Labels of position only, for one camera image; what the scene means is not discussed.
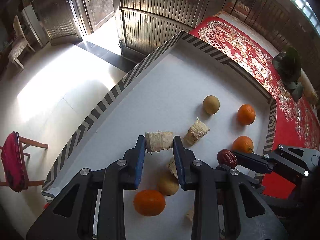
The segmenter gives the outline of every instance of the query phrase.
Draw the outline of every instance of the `red cushion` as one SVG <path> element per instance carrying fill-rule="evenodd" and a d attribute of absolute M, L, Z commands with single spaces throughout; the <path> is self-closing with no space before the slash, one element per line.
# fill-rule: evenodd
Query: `red cushion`
<path fill-rule="evenodd" d="M 4 168 L 5 179 L 10 188 L 20 192 L 25 186 L 25 177 L 21 163 L 19 148 L 19 134 L 14 131 L 9 134 L 1 152 L 1 160 Z"/>

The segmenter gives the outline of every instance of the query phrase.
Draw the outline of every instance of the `white chair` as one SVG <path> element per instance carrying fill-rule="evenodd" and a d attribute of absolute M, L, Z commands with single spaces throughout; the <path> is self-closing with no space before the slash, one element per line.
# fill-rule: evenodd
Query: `white chair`
<path fill-rule="evenodd" d="M 12 49 L 8 55 L 8 58 L 10 62 L 14 63 L 18 67 L 20 66 L 22 70 L 24 70 L 23 65 L 18 60 L 18 56 L 25 49 L 26 46 L 28 46 L 33 52 L 36 52 L 36 51 L 31 47 L 31 45 L 27 41 L 22 31 L 18 16 L 14 17 L 13 28 L 14 28 L 14 31 L 16 32 L 17 38 L 14 40 L 12 44 Z"/>

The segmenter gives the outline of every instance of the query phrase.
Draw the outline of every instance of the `piece of wood held by gripper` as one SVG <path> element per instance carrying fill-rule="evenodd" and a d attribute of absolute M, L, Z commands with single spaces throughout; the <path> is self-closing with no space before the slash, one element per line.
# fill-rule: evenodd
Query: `piece of wood held by gripper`
<path fill-rule="evenodd" d="M 173 132 L 146 132 L 147 152 L 160 152 L 173 147 Z"/>

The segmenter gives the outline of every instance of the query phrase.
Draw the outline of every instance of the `silver screw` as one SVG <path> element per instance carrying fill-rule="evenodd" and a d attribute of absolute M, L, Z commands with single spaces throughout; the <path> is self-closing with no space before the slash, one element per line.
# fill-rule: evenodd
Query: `silver screw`
<path fill-rule="evenodd" d="M 117 164 L 118 164 L 119 166 L 125 166 L 125 165 L 127 164 L 127 161 L 124 160 L 124 159 L 121 159 L 121 160 L 117 161 Z"/>
<path fill-rule="evenodd" d="M 81 174 L 81 175 L 88 175 L 88 174 L 89 174 L 89 169 L 87 169 L 87 168 L 82 169 L 82 170 L 80 171 L 80 174 Z"/>
<path fill-rule="evenodd" d="M 201 166 L 201 165 L 202 165 L 202 161 L 201 161 L 201 160 L 194 160 L 194 161 L 192 162 L 192 164 L 193 164 L 194 166 Z"/>
<path fill-rule="evenodd" d="M 233 176 L 237 176 L 239 174 L 239 171 L 237 169 L 230 169 L 229 172 Z"/>

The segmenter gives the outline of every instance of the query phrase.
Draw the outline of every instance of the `chair seat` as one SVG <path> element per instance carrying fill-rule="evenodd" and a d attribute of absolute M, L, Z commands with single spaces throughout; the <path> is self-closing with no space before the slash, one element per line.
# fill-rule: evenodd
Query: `chair seat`
<path fill-rule="evenodd" d="M 1 152 L 6 181 L 12 190 L 20 192 L 25 188 L 25 176 L 21 163 L 19 134 L 14 131 L 7 137 Z"/>
<path fill-rule="evenodd" d="M 8 55 L 10 62 L 14 62 L 24 48 L 28 45 L 28 41 L 23 36 L 18 36 L 12 44 L 12 49 Z"/>

